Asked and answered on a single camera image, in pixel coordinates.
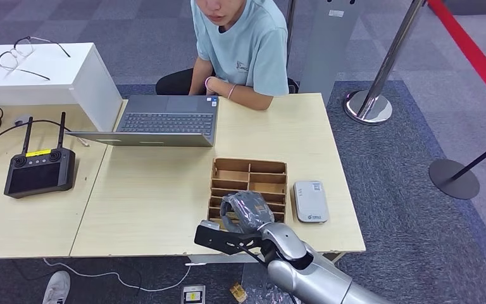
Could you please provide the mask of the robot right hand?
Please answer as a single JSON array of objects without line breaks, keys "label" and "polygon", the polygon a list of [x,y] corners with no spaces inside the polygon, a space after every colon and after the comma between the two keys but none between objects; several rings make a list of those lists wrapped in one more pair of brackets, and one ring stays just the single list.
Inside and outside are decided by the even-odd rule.
[{"label": "robot right hand", "polygon": [[239,191],[222,198],[220,217],[228,232],[255,233],[275,221],[274,214],[260,193]]}]

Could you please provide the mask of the person's left hand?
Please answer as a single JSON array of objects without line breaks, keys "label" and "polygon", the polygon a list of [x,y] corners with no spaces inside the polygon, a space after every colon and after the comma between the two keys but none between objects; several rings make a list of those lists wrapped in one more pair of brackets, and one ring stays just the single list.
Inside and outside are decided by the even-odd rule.
[{"label": "person's left hand", "polygon": [[213,77],[209,78],[205,82],[205,87],[206,87],[206,94],[207,95],[218,95],[218,96],[223,96],[225,94],[225,87],[226,87],[226,82]]}]

